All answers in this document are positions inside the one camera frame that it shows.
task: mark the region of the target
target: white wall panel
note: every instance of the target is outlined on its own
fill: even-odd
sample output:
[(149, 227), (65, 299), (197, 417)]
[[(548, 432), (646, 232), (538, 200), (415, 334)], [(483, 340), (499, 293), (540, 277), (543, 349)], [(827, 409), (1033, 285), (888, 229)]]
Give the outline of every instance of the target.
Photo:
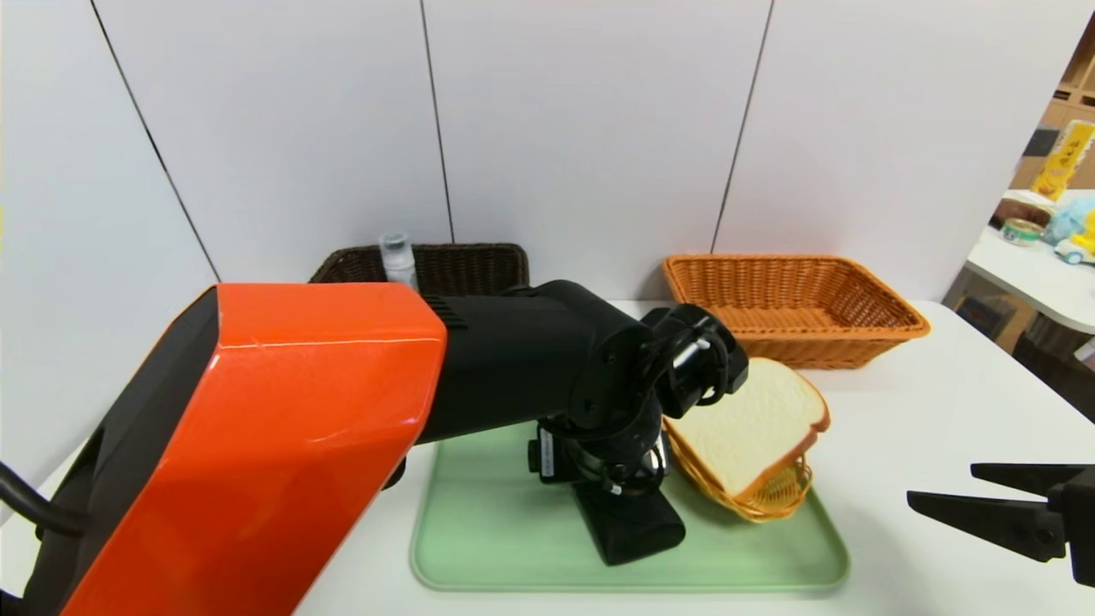
[(417, 0), (97, 0), (224, 280), (451, 237)]
[(1093, 9), (779, 0), (715, 249), (843, 254), (941, 298)]
[(769, 0), (426, 0), (457, 241), (665, 294), (711, 248)]
[(91, 5), (3, 10), (0, 455), (38, 485), (216, 280)]

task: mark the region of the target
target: bread crust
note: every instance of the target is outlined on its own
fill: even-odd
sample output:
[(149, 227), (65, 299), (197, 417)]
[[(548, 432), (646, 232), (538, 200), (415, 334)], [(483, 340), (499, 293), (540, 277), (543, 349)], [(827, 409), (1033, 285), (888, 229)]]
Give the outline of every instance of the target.
[(726, 491), (726, 487), (723, 486), (723, 483), (718, 480), (718, 477), (711, 469), (711, 467), (707, 466), (707, 463), (705, 463), (702, 458), (700, 458), (700, 456), (696, 455), (695, 450), (693, 450), (692, 446), (689, 445), (688, 440), (685, 440), (680, 432), (673, 429), (672, 420), (662, 418), (661, 426), (669, 433), (673, 444), (679, 446), (682, 453), (685, 456), (688, 456), (689, 462), (692, 463), (692, 466), (695, 468), (695, 470), (698, 470), (701, 475), (703, 475), (704, 481), (708, 483), (711, 486), (717, 487), (719, 492), (723, 492), (724, 495), (731, 497), (734, 500), (739, 500), (739, 501), (749, 500), (753, 496), (756, 496), (757, 492), (763, 489), (764, 485), (768, 484), (769, 480), (771, 480), (773, 477), (783, 472), (783, 469), (793, 465), (795, 461), (797, 461), (799, 457), (803, 456), (803, 454), (806, 453), (807, 450), (814, 446), (814, 443), (816, 443), (818, 440), (818, 433), (829, 430), (829, 423), (831, 421), (829, 415), (829, 402), (825, 399), (825, 396), (821, 395), (821, 392), (818, 391), (817, 386), (810, 383), (806, 377), (798, 374), (797, 372), (795, 372), (795, 376), (797, 376), (807, 385), (809, 385), (810, 390), (812, 390), (814, 393), (818, 395), (818, 398), (821, 399), (821, 406), (825, 407), (825, 414), (821, 416), (820, 420), (810, 425), (809, 433), (806, 434), (806, 438), (803, 439), (803, 441), (798, 443), (798, 445), (796, 445), (789, 452), (787, 452), (786, 455), (781, 457), (775, 464), (772, 464), (768, 468), (762, 470), (761, 474), (757, 477), (757, 479), (754, 479), (751, 484), (749, 484), (749, 486), (746, 487), (745, 490), (738, 492), (737, 495), (729, 495)]

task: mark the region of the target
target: yellow package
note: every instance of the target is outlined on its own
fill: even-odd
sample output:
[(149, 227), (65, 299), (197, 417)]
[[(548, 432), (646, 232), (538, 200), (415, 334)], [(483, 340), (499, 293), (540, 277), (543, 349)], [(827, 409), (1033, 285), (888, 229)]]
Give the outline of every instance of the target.
[(1035, 177), (1030, 189), (1052, 200), (1060, 198), (1083, 162), (1092, 144), (1092, 136), (1095, 136), (1095, 124), (1080, 119), (1070, 121), (1053, 151), (1046, 158), (1046, 165)]

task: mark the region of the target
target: orange robot arm casing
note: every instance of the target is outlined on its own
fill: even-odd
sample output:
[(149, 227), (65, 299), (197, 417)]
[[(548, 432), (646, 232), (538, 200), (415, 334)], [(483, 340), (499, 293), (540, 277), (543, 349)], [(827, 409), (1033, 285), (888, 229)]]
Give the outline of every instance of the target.
[(210, 292), (204, 374), (64, 616), (290, 614), (422, 431), (446, 328), (410, 288)]

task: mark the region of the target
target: plastic bottle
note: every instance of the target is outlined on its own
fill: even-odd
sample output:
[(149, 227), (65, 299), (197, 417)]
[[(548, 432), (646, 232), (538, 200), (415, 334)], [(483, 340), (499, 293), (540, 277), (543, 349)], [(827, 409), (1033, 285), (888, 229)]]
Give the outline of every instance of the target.
[(418, 290), (414, 252), (411, 249), (411, 237), (406, 233), (380, 235), (380, 257), (384, 263), (384, 274), (388, 275), (388, 281), (403, 282)]

